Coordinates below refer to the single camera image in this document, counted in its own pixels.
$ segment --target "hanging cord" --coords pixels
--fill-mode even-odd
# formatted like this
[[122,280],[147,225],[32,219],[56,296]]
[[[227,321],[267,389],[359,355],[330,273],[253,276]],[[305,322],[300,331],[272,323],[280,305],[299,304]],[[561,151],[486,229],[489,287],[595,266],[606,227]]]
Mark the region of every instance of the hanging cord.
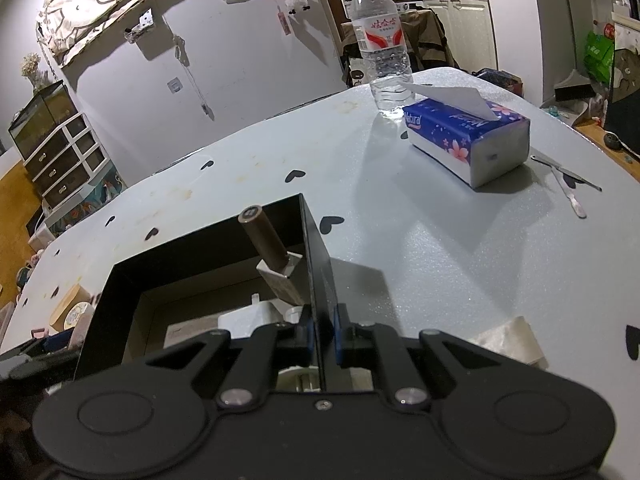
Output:
[[[156,3],[156,8],[158,8],[158,2],[156,2],[156,0],[154,0],[154,2]],[[170,27],[169,23],[167,22],[167,20],[164,18],[162,14],[160,14],[160,18],[162,19],[162,22],[164,23],[165,27],[169,29],[169,32],[173,37],[173,41],[175,45],[175,59],[177,59],[182,65],[182,68],[184,69],[184,73],[187,75],[187,79],[189,80],[189,83],[191,83],[191,86],[196,91],[196,94],[198,94],[198,99],[200,99],[200,108],[202,108],[202,111],[206,115],[208,115],[211,118],[211,120],[213,120],[214,119],[213,110],[211,110],[211,108],[209,107],[207,100],[205,99],[204,95],[200,91],[200,87],[196,83],[196,79],[194,78],[193,73],[191,73],[191,70],[189,69],[190,63],[184,48],[183,38],[181,38],[180,36],[174,33],[173,29]]]
[[38,44],[40,45],[40,50],[42,51],[42,57],[47,62],[47,66],[49,67],[49,71],[50,71],[49,73],[51,74],[53,79],[55,79],[54,82],[60,81],[60,78],[58,77],[58,74],[56,74],[55,70],[53,70],[53,67],[51,66],[51,62],[49,61],[49,56],[47,56],[47,54],[44,52],[43,44],[40,43],[40,42],[38,42]]

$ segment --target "wooden floor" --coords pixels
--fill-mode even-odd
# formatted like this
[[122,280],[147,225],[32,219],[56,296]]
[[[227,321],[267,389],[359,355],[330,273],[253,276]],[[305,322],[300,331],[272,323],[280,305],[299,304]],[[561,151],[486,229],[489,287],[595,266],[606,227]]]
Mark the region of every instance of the wooden floor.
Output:
[[587,139],[592,140],[597,144],[602,151],[615,160],[621,168],[640,182],[640,163],[630,158],[624,151],[614,152],[607,148],[603,140],[606,132],[601,127],[591,121],[590,123],[583,124],[582,126],[576,126],[575,129],[583,136],[587,137]]
[[15,275],[33,254],[25,225],[40,205],[22,164],[0,179],[0,307],[15,301]]

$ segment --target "round container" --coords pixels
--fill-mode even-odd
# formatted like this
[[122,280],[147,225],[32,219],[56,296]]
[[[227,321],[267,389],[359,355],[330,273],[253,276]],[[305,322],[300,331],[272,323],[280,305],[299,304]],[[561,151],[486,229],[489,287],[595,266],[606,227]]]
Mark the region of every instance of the round container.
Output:
[[76,306],[72,307],[65,317],[65,330],[75,327],[80,315],[88,308],[92,308],[92,306],[91,303],[87,301],[82,301],[81,303],[78,303]]

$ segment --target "blue tissue packaging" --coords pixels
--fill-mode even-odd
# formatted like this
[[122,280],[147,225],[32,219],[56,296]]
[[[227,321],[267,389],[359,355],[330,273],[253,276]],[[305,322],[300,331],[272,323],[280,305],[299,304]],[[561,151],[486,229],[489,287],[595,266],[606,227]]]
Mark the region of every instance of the blue tissue packaging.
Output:
[[529,156],[530,120],[491,101],[487,104],[497,121],[433,99],[404,108],[411,143],[473,189],[511,171]]

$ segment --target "white tabletop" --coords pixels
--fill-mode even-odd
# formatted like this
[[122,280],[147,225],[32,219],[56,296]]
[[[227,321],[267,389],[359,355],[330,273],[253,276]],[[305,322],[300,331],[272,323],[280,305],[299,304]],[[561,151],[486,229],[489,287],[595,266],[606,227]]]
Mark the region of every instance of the white tabletop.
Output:
[[[577,132],[507,91],[450,68],[415,79],[475,86],[531,118],[532,153],[604,189],[578,186],[588,218],[578,219],[549,168],[531,161],[472,191],[401,139],[404,128],[378,116],[361,86],[219,140],[66,232],[25,287],[1,350],[47,324],[60,299],[50,297],[55,288],[79,282],[96,294],[119,260],[302,192],[316,223],[344,218],[323,238],[353,320],[408,336],[439,328],[469,338],[524,316],[550,371],[613,406],[618,432],[607,474],[638,478],[640,362],[626,353],[625,327],[640,326],[640,186]],[[292,170],[306,175],[286,183]],[[153,227],[158,234],[145,241]]]

